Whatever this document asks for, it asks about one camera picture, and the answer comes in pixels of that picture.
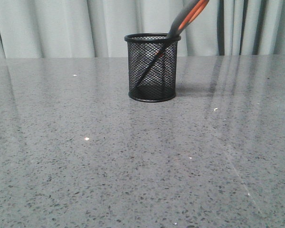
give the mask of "granite surface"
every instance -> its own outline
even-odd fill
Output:
[[[285,227],[285,56],[0,60],[0,228]]]

